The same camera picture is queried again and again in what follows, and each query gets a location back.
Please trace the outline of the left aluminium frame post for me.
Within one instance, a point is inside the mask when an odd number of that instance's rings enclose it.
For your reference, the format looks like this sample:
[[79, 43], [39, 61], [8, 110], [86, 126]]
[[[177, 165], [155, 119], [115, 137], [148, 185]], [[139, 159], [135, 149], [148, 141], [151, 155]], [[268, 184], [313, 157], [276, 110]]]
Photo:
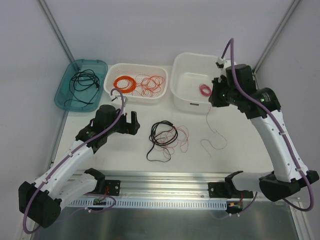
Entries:
[[67, 57], [68, 61], [71, 63], [73, 61], [75, 61], [75, 58], [67, 44], [67, 41], [65, 40], [63, 33], [61, 32], [55, 17], [50, 9], [50, 7], [48, 6], [48, 3], [46, 0], [37, 0], [36, 1], [39, 5], [39, 7], [41, 8], [44, 17], [46, 18], [46, 20], [48, 21], [55, 37], [57, 38], [65, 56]]

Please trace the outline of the teal transparent plastic tray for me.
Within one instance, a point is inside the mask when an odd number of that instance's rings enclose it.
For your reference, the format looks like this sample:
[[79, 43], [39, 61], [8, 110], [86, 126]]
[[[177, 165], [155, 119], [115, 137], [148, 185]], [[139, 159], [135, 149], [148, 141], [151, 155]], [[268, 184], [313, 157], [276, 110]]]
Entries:
[[68, 112], [89, 113], [99, 105], [108, 65], [102, 60], [70, 63], [54, 96], [55, 105]]

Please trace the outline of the right aluminium frame post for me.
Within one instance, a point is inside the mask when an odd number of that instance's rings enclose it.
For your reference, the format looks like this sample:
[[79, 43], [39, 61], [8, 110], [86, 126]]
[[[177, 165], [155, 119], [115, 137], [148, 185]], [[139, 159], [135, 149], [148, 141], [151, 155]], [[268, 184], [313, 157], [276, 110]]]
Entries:
[[280, 22], [278, 23], [277, 27], [275, 28], [274, 32], [272, 33], [270, 39], [267, 42], [267, 45], [263, 49], [257, 63], [254, 65], [252, 69], [252, 73], [255, 76], [260, 68], [262, 67], [263, 63], [267, 59], [268, 55], [271, 53], [272, 49], [276, 46], [278, 39], [280, 38], [282, 32], [284, 31], [286, 25], [288, 24], [289, 20], [294, 15], [297, 7], [300, 5], [301, 0], [292, 0], [290, 5], [288, 6], [287, 10], [285, 11], [284, 15], [282, 16]]

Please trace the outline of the white plastic tub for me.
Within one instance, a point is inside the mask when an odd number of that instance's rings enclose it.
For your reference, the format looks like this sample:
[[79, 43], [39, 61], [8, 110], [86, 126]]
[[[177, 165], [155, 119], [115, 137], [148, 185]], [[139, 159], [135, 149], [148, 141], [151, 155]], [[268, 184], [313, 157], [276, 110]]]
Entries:
[[212, 87], [212, 80], [221, 75], [216, 65], [215, 55], [183, 52], [174, 59], [169, 88], [174, 105], [181, 111], [193, 114], [206, 114], [211, 104], [199, 87], [205, 84]]

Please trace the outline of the white perforated plastic basket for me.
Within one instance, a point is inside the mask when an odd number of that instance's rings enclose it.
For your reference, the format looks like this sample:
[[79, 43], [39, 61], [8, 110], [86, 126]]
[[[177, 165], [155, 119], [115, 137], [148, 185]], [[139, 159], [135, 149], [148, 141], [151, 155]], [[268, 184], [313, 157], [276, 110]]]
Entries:
[[156, 104], [165, 95], [167, 86], [168, 72], [162, 67], [118, 63], [107, 72], [103, 88], [108, 94], [119, 88], [131, 103]]

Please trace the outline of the aluminium mounting rail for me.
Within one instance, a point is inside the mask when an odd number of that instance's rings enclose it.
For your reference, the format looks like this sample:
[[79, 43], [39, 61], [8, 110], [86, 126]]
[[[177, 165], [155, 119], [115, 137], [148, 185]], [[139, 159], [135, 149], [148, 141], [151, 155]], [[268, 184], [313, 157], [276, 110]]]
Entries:
[[120, 181], [121, 198], [207, 200], [209, 182], [221, 182], [228, 173], [179, 173], [101, 170], [108, 180]]

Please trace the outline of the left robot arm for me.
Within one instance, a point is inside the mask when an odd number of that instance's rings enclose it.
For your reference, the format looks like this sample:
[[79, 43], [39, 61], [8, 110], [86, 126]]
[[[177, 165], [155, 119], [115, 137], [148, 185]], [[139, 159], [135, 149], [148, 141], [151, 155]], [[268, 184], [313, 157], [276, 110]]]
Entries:
[[23, 213], [22, 227], [25, 233], [32, 234], [27, 227], [31, 219], [39, 227], [51, 226], [62, 210], [82, 195], [104, 195], [110, 187], [105, 175], [89, 168], [77, 180], [68, 183], [78, 167], [94, 156], [107, 143], [114, 133], [136, 135], [140, 128], [137, 113], [130, 113], [130, 122], [124, 108], [104, 104], [95, 117], [79, 131], [64, 158], [53, 165], [32, 183], [24, 181], [18, 188], [19, 211]]

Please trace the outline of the aluminium frame post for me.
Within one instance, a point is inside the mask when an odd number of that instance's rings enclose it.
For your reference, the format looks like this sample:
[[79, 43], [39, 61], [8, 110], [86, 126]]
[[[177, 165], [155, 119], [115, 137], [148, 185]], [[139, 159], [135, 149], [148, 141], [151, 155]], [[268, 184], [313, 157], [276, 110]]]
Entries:
[[61, 32], [55, 17], [50, 9], [50, 7], [48, 6], [48, 3], [46, 0], [37, 0], [36, 1], [39, 5], [39, 7], [41, 8], [44, 17], [46, 18], [46, 20], [48, 21], [55, 37], [57, 38], [65, 56], [67, 57], [68, 61], [71, 63], [73, 61], [75, 61], [75, 58], [67, 44], [67, 41], [65, 40], [63, 33]]
[[277, 27], [275, 28], [274, 32], [272, 33], [270, 39], [267, 42], [267, 45], [263, 49], [257, 63], [254, 65], [252, 69], [252, 73], [255, 76], [260, 68], [262, 67], [263, 63], [267, 59], [268, 55], [271, 53], [272, 49], [276, 46], [278, 39], [280, 38], [282, 32], [284, 31], [286, 25], [288, 24], [289, 20], [294, 15], [297, 7], [300, 5], [301, 0], [292, 0], [290, 5], [288, 6], [287, 10], [285, 11], [284, 15], [282, 16], [280, 22], [278, 23]]

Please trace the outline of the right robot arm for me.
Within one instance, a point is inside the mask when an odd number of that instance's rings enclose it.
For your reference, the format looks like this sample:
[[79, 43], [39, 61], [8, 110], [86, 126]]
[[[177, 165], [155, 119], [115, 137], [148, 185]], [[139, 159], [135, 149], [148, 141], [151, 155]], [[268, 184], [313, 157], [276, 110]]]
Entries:
[[268, 200], [276, 202], [317, 182], [318, 173], [308, 169], [293, 146], [275, 92], [267, 87], [256, 88], [249, 65], [231, 66], [228, 61], [216, 65], [221, 74], [212, 80], [209, 102], [217, 108], [234, 105], [245, 114], [264, 143], [273, 171], [236, 171], [225, 177], [224, 183], [214, 192], [225, 198], [234, 198], [242, 191], [261, 192]]

